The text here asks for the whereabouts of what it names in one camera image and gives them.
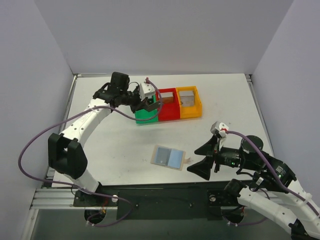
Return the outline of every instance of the purple cable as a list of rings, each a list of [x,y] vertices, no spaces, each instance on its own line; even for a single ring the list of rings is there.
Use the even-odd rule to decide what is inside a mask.
[[[275,178],[276,182],[279,184],[279,186],[286,192],[291,193],[292,195],[296,196],[297,198],[299,198],[302,201],[305,201],[306,199],[303,196],[300,196],[299,194],[297,194],[296,192],[292,191],[291,189],[287,188],[285,185],[283,185],[283,183],[280,181],[280,178],[278,177],[277,173],[275,172],[275,170],[273,169],[273,167],[271,166],[271,164],[268,162],[268,160],[266,159],[266,157],[263,155],[263,153],[260,151],[260,149],[245,135],[241,134],[240,132],[237,131],[226,131],[227,134],[234,134],[234,135],[238,135],[241,138],[243,138],[244,140],[246,140],[251,147],[254,149],[254,151],[259,155],[259,157],[264,161],[265,165],[267,166],[267,168],[270,170],[270,172],[272,173],[273,177]],[[307,202],[306,203],[311,209],[312,211],[315,213],[315,215],[319,215],[318,211],[316,210],[316,208],[310,203]]]
[[[262,192],[264,192],[265,195],[266,195],[266,197],[270,200],[270,197],[269,197],[267,191],[265,191],[265,190],[263,190],[263,189],[259,189],[259,190],[261,190]],[[268,219],[267,217],[264,217],[264,218],[262,218],[262,219],[259,220],[259,221],[244,222],[244,223],[239,223],[239,224],[236,224],[236,223],[233,223],[233,222],[230,222],[230,221],[229,221],[229,222],[230,222],[230,225],[237,225],[238,227],[244,227],[244,226],[253,226],[253,225],[261,224],[261,223],[263,223],[264,221],[266,221],[267,219]]]
[[[133,210],[133,205],[132,205],[132,203],[131,203],[130,201],[128,201],[127,199],[124,199],[124,198],[122,198],[122,197],[116,197],[116,196],[111,196],[111,195],[107,195],[107,194],[92,192],[92,191],[83,189],[83,188],[81,188],[80,186],[78,186],[78,185],[76,185],[76,184],[73,184],[73,183],[69,183],[69,182],[65,182],[65,181],[54,181],[54,180],[42,179],[42,178],[38,178],[38,177],[32,176],[32,175],[30,175],[29,173],[27,173],[27,172],[25,171],[25,169],[22,167],[22,157],[23,157],[23,155],[25,154],[25,152],[26,152],[26,150],[28,149],[28,147],[29,147],[37,138],[39,138],[39,137],[40,137],[41,135],[43,135],[44,133],[48,132],[49,130],[51,130],[51,129],[55,128],[55,127],[60,126],[61,124],[65,124],[65,123],[67,123],[67,122],[69,122],[69,121],[71,121],[71,120],[74,120],[74,119],[76,119],[76,118],[78,118],[78,117],[80,117],[80,116],[82,116],[82,115],[84,115],[84,114],[86,114],[86,113],[88,113],[88,112],[90,112],[90,111],[92,111],[92,110],[95,110],[95,109],[110,109],[110,110],[115,111],[115,112],[121,114],[122,116],[124,116],[124,117],[126,117],[126,118],[128,118],[128,119],[134,120],[134,121],[145,122],[145,121],[149,121],[149,120],[151,120],[151,119],[154,119],[156,116],[159,115],[159,113],[160,113],[161,110],[162,110],[162,107],[163,107],[162,97],[161,97],[161,93],[160,93],[159,89],[158,89],[148,78],[146,78],[145,81],[146,81],[146,83],[151,84],[151,85],[154,87],[155,91],[158,93],[158,96],[159,96],[160,107],[159,107],[157,113],[156,113],[154,116],[149,117],[149,118],[146,118],[146,119],[137,119],[137,118],[131,117],[131,116],[123,113],[122,111],[120,111],[120,110],[118,110],[118,109],[116,109],[116,108],[113,108],[113,107],[111,107],[111,106],[95,106],[95,107],[92,107],[92,108],[90,108],[90,109],[87,109],[87,110],[85,110],[85,111],[83,111],[83,112],[80,112],[80,113],[78,113],[78,114],[76,114],[76,115],[74,115],[74,116],[72,116],[72,117],[70,117],[70,118],[68,118],[68,119],[66,119],[66,120],[64,120],[64,121],[61,121],[61,122],[59,122],[59,123],[56,123],[56,124],[54,124],[54,125],[52,125],[52,126],[47,127],[46,129],[44,129],[43,131],[41,131],[40,133],[38,133],[37,135],[35,135],[35,136],[24,146],[24,148],[23,148],[22,151],[20,152],[20,155],[19,155],[19,158],[18,158],[18,167],[19,167],[20,171],[21,171],[25,176],[27,176],[27,177],[30,178],[30,179],[33,179],[33,180],[36,180],[36,181],[40,181],[40,182],[44,182],[44,183],[50,183],[50,184],[64,184],[64,185],[71,186],[71,187],[73,187],[73,188],[77,188],[77,189],[79,189],[79,190],[81,190],[82,192],[85,192],[85,193],[87,193],[87,194],[91,194],[91,195],[95,195],[95,196],[99,196],[99,197],[104,197],[104,198],[119,199],[119,200],[121,200],[121,201],[124,201],[124,202],[130,204],[130,206],[131,206],[130,211],[128,211],[128,212],[127,212],[124,216],[122,216],[120,219],[118,219],[118,220],[116,220],[116,221],[114,221],[114,222],[112,222],[112,223],[109,223],[109,224],[95,224],[95,225],[94,225],[95,227],[109,227],[109,226],[112,226],[112,225],[115,225],[115,224],[121,222],[123,219],[125,219],[125,218],[132,212],[132,210]]]

